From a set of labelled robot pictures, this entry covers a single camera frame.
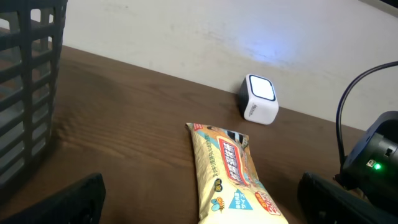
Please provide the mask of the yellow wet wipes pack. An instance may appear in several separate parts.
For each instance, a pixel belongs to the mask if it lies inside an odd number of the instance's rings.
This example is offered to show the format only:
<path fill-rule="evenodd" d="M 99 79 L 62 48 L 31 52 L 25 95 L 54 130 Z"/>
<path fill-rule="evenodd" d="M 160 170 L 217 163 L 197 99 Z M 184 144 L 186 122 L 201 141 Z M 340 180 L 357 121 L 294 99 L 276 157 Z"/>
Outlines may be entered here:
<path fill-rule="evenodd" d="M 197 172 L 200 223 L 287 223 L 262 185 L 245 134 L 188 123 Z"/>

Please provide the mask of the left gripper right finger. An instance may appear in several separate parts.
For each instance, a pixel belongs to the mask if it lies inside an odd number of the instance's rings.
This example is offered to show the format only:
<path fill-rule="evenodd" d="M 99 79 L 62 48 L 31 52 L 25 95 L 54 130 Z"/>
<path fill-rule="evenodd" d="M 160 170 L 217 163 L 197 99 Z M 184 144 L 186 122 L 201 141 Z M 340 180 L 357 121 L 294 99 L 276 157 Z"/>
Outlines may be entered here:
<path fill-rule="evenodd" d="M 311 172 L 300 179 L 297 198 L 309 223 L 397 223 L 397 216 Z"/>

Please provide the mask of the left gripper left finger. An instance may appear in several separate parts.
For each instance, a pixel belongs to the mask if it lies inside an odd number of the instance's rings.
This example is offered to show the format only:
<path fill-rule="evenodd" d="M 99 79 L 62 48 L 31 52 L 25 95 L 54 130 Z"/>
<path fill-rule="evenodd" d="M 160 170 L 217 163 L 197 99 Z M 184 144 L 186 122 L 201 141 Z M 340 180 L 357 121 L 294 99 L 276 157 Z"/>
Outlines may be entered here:
<path fill-rule="evenodd" d="M 1 224 L 98 224 L 105 197 L 103 176 L 92 173 Z"/>

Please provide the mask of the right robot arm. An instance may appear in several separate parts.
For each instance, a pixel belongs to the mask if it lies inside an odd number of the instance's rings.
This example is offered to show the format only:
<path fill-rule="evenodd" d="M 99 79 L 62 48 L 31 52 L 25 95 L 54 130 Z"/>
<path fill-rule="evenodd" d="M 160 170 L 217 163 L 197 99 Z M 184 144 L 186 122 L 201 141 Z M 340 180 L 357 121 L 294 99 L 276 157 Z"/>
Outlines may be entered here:
<path fill-rule="evenodd" d="M 397 112 L 380 115 L 345 157 L 336 181 L 397 215 Z"/>

